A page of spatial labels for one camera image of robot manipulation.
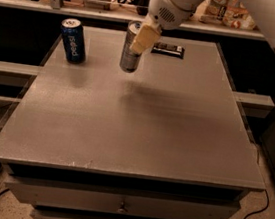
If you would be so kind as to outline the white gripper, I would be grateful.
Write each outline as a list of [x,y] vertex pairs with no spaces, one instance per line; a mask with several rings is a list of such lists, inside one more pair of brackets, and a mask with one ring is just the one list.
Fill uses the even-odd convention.
[[161,29],[178,28],[203,1],[205,0],[150,0],[148,15],[142,21],[131,49],[137,54],[143,54],[160,39]]

